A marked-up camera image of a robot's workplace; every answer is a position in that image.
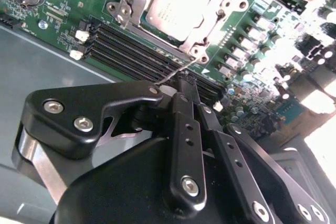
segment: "green circuit board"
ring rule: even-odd
[[[106,9],[107,3],[118,1],[119,0],[45,0],[40,6],[22,8],[22,4],[18,3],[17,0],[1,0],[0,12],[21,20],[23,22],[22,30],[65,52],[76,50],[79,44],[81,44],[75,38],[80,21],[94,19],[113,27],[129,38],[154,49],[156,52],[181,65],[188,62],[177,58],[175,55],[158,47],[155,43],[121,27]],[[218,113],[223,124],[231,121],[232,113],[236,112],[237,107],[242,107],[245,111],[244,115],[239,118],[238,123],[250,129],[261,127],[263,125],[263,119],[270,115],[282,119],[285,123],[289,123],[293,120],[293,116],[288,116],[290,111],[286,111],[285,114],[282,113],[288,101],[278,100],[279,93],[274,87],[273,78],[270,78],[269,74],[254,71],[254,66],[251,64],[250,59],[264,60],[266,56],[261,52],[261,48],[273,48],[274,43],[271,39],[275,35],[286,37],[291,45],[295,43],[298,37],[307,32],[314,32],[326,45],[333,42],[333,39],[325,36],[323,31],[319,28],[320,24],[324,23],[324,21],[316,13],[310,16],[305,16],[304,14],[300,16],[296,12],[285,8],[276,0],[247,1],[247,10],[244,12],[233,12],[219,29],[215,39],[211,41],[211,44],[206,49],[206,53],[209,56],[207,64],[195,63],[192,64],[189,69],[223,88],[229,84],[234,85],[236,89],[235,93],[229,95],[232,105]],[[320,8],[320,6],[324,4],[325,1],[316,1],[312,10]],[[218,65],[225,65],[227,58],[232,53],[232,49],[239,46],[240,37],[248,37],[246,28],[255,24],[256,16],[262,16],[267,19],[272,24],[272,29],[265,31],[266,39],[258,43],[258,48],[251,53],[249,59],[241,62],[239,68],[232,71],[232,74],[223,74],[218,70]],[[41,20],[46,22],[48,25],[47,29],[40,28],[39,22]],[[297,29],[298,25],[302,25],[304,28]],[[283,57],[284,59],[268,59],[267,61],[273,65],[279,61],[292,63],[292,55]],[[85,61],[121,80],[132,79],[127,74],[116,71],[92,58],[87,58]],[[305,58],[302,57],[298,62],[294,62],[294,64],[304,66],[305,71],[313,71],[317,67],[315,62],[306,61]],[[244,71],[252,73],[253,79],[249,81],[243,80],[241,73]],[[290,104],[290,108],[293,108],[295,115],[302,113],[304,110],[299,103],[290,101]]]

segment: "black connector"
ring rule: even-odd
[[[0,14],[0,24],[4,25],[5,27],[9,29],[18,29],[22,27],[23,22],[9,16],[8,14],[1,13]]]

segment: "gray surface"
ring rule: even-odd
[[[14,170],[11,152],[24,104],[38,89],[107,83],[111,77],[83,62],[73,62],[36,39],[0,27],[0,215],[23,223],[48,223],[55,204],[48,191]],[[118,140],[98,148],[95,166],[145,139]]]

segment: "small white component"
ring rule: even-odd
[[[254,39],[256,41],[263,41],[266,39],[267,35],[264,34],[263,32],[259,31],[258,29],[252,27],[248,32],[248,36],[251,39]]]
[[[259,17],[259,19],[256,21],[256,24],[263,30],[272,30],[275,27],[272,22],[264,17]]]
[[[240,42],[240,45],[242,47],[246,48],[247,50],[254,50],[254,49],[256,49],[258,47],[257,44],[253,43],[248,38],[242,39],[242,41]]]
[[[77,30],[75,34],[75,38],[79,39],[82,42],[86,42],[90,37],[90,34],[88,31],[81,31]]]
[[[80,60],[81,58],[83,58],[83,55],[84,54],[82,52],[77,51],[77,50],[70,51],[70,57],[75,60]]]
[[[238,59],[243,59],[245,60],[248,57],[248,53],[245,52],[244,50],[241,50],[240,48],[236,47],[233,52],[232,55],[237,57]]]
[[[238,67],[239,61],[237,61],[237,60],[235,60],[235,59],[233,59],[233,58],[231,58],[231,57],[228,57],[228,58],[226,59],[225,63],[226,63],[228,66],[230,66],[230,67],[232,67],[232,68],[235,69],[235,68]]]
[[[223,110],[223,106],[222,106],[221,102],[219,102],[219,101],[215,102],[215,104],[213,105],[212,108],[217,112],[220,112],[220,111]]]

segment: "capacitor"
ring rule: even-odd
[[[253,75],[249,71],[244,71],[240,74],[243,81],[252,81]]]
[[[251,113],[254,114],[254,115],[258,114],[258,111],[259,111],[259,109],[257,107],[251,108]]]
[[[277,47],[281,47],[281,46],[285,46],[286,45],[286,39],[282,38],[280,35],[274,35],[271,38],[271,41]]]
[[[323,65],[326,62],[325,60],[322,55],[316,55],[313,59],[318,65]]]
[[[237,107],[236,109],[235,109],[235,111],[236,111],[236,115],[237,115],[237,117],[241,117],[241,116],[243,116],[244,115],[244,108],[243,107]]]
[[[231,122],[235,123],[239,120],[239,117],[236,116],[235,113],[233,113],[234,115],[231,116]]]
[[[270,56],[272,49],[270,47],[263,47],[260,51],[267,57]]]
[[[336,24],[336,12],[332,10],[326,9],[322,13],[322,18],[325,19],[327,22]]]
[[[281,97],[282,97],[284,100],[286,100],[286,99],[289,98],[289,94],[288,94],[287,90],[284,89],[283,86],[276,85],[276,88],[277,88],[277,90],[279,91]]]
[[[276,66],[276,69],[278,70],[280,76],[283,78],[284,81],[289,81],[290,80],[290,74],[288,71],[281,67],[281,66]]]
[[[326,59],[331,58],[333,55],[334,55],[334,52],[333,52],[333,51],[326,51],[326,52],[323,53],[323,56],[324,56]]]
[[[261,61],[259,59],[252,60],[251,64],[252,64],[255,72],[261,70],[261,68],[263,67],[263,64],[261,64]]]
[[[229,84],[228,86],[226,86],[226,88],[228,94],[233,95],[235,93],[235,87],[233,86],[233,84]]]

